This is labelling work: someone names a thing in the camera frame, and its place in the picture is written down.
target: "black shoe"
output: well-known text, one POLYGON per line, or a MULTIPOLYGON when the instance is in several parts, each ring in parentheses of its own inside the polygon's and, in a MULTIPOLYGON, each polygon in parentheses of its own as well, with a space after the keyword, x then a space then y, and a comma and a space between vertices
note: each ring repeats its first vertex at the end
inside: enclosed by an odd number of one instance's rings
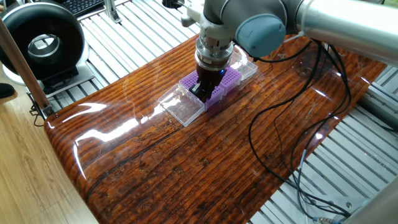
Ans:
POLYGON ((0 83, 0 99, 12 96, 15 92, 14 87, 7 83, 0 83))

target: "gray cylindrical cap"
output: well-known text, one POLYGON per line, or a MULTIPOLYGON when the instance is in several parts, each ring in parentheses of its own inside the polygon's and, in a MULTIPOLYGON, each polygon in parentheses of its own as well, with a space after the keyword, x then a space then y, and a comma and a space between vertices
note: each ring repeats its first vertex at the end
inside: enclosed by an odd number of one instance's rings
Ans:
POLYGON ((260 14, 246 19, 236 30, 236 40, 252 57, 269 55, 285 38, 283 22, 273 14, 260 14))

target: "keyboard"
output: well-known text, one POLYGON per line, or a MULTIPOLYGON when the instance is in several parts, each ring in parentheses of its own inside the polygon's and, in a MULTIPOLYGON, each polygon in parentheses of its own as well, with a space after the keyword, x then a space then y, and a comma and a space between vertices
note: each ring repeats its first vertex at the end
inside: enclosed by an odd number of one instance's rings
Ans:
POLYGON ((66 0, 62 4, 78 17, 104 4, 104 0, 66 0))

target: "transparent plastic box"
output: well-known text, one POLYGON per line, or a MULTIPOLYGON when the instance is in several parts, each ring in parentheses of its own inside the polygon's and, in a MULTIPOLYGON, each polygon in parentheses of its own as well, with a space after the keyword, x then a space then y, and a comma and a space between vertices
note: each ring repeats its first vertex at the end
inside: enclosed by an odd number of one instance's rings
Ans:
POLYGON ((226 80, 221 81, 220 86, 215 88, 211 98, 206 103, 200 101, 189 91, 189 88, 197 81, 197 73, 195 76, 195 72, 193 72, 187 74, 178 84, 174 85, 161 96, 159 98, 160 105, 182 125, 187 127, 202 112, 206 111, 217 101, 222 100, 223 96, 227 95, 228 92, 239 85, 241 81, 255 74, 257 65, 250 62, 248 58, 249 57, 244 52, 242 54, 233 52, 231 63, 229 64, 229 67, 233 68, 233 70, 230 71, 231 73, 228 76, 224 76, 226 80))

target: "wooden table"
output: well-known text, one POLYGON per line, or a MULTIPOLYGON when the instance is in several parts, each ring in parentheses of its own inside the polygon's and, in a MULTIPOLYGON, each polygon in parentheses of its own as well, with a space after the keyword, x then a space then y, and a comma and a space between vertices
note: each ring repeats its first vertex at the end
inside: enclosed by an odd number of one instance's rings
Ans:
MULTIPOLYGON (((273 55, 291 55, 306 42, 289 42, 273 55)), ((301 89, 316 46, 288 62, 257 62, 259 71, 239 90, 184 128, 157 100, 194 71, 194 43, 195 38, 186 41, 46 120, 55 153, 100 223, 243 223, 281 185, 253 156, 248 126, 258 111, 301 89)), ((354 105, 385 65, 344 54, 354 105)), ((330 63, 323 71, 282 115, 286 106, 265 113, 254 125, 260 157, 284 177, 289 172, 280 147, 288 162, 302 130, 326 117, 345 95, 330 63)), ((309 150, 339 121, 330 121, 309 150)), ((307 140, 294 154, 295 166, 307 140)))

